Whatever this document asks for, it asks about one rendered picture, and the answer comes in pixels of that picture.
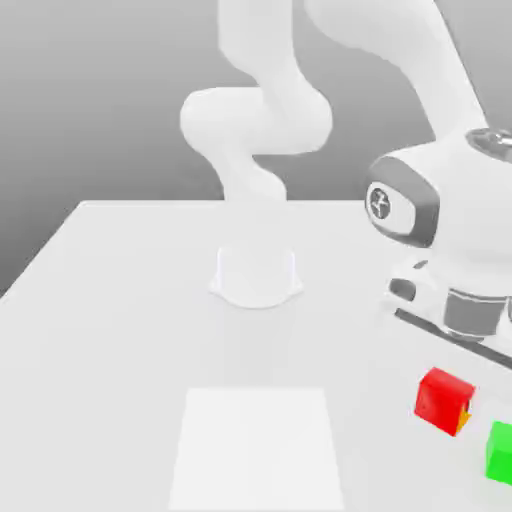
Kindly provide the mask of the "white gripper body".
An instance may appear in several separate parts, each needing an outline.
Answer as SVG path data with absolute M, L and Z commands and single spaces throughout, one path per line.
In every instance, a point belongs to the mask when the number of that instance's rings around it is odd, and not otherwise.
M 512 352 L 495 340 L 459 340 L 389 303 L 384 305 L 384 350 L 407 366 L 436 366 L 489 394 L 512 394 Z

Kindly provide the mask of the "small red cube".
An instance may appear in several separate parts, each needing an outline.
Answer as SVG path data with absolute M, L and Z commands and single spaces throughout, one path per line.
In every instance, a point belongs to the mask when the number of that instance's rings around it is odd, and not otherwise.
M 452 437 L 471 417 L 476 387 L 440 368 L 431 368 L 421 379 L 414 413 Z

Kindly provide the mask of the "small green cube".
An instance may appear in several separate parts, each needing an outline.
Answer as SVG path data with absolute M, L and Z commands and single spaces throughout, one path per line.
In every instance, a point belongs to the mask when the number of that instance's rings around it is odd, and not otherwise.
M 485 476 L 512 486 L 512 424 L 493 422 L 485 455 Z

